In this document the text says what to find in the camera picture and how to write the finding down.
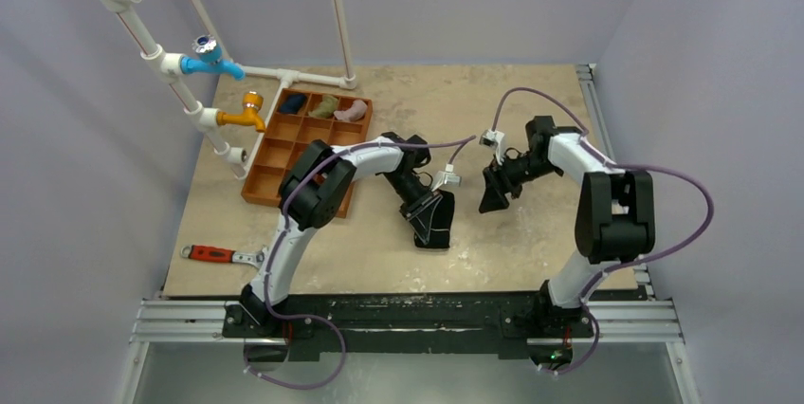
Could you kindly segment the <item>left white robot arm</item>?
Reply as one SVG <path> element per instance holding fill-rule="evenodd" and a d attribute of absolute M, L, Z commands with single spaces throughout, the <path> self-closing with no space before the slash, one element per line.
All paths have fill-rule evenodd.
<path fill-rule="evenodd" d="M 430 161 L 430 144 L 418 135 L 393 132 L 351 146 L 312 142 L 280 186 L 281 214 L 257 274 L 240 295 L 246 324 L 269 337 L 282 327 L 279 306 L 289 295 L 296 268 L 313 236 L 338 212 L 352 183 L 381 175 L 401 199 L 403 219 L 411 226 L 417 248 L 449 247 L 454 197 L 422 183 L 417 169 Z"/>

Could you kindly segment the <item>orange compartment tray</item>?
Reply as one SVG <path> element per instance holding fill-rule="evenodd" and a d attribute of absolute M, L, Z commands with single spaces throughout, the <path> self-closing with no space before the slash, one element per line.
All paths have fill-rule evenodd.
<path fill-rule="evenodd" d="M 279 114 L 277 108 L 292 93 L 305 94 L 306 104 L 296 115 Z M 339 99 L 338 110 L 347 108 L 354 100 L 366 101 L 368 111 L 365 117 L 358 122 L 338 121 L 334 117 L 308 117 L 307 113 L 320 102 L 324 94 L 329 93 L 290 88 L 282 90 L 278 104 L 266 121 L 265 135 L 258 142 L 256 156 L 241 190 L 241 196 L 246 202 L 277 208 L 281 202 L 281 183 L 311 142 L 321 140 L 333 146 L 347 146 L 366 140 L 373 114 L 373 102 L 362 97 L 329 94 Z"/>

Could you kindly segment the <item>black underwear white waistband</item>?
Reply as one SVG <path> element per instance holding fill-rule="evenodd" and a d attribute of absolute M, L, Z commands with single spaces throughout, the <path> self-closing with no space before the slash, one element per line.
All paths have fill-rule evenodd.
<path fill-rule="evenodd" d="M 444 238 L 444 246 L 442 248 L 421 248 L 427 250 L 447 250 L 450 247 L 450 232 L 452 221 L 455 213 L 455 197 L 454 194 L 448 191 L 439 192 L 443 196 L 443 200 L 438 208 L 438 219 L 434 224 Z"/>

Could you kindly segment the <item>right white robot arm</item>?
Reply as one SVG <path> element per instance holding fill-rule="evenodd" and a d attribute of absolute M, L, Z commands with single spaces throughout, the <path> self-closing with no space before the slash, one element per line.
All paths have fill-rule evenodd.
<path fill-rule="evenodd" d="M 577 127 L 557 126 L 550 116 L 525 125 L 528 149 L 509 156 L 504 134 L 487 130 L 480 138 L 494 156 L 483 170 L 481 213 L 502 211 L 521 196 L 525 183 L 549 174 L 568 175 L 579 186 L 574 236 L 576 251 L 546 283 L 546 298 L 532 310 L 543 334 L 554 335 L 580 307 L 607 267 L 631 263 L 655 245 L 653 180 L 646 171 L 617 169 Z"/>

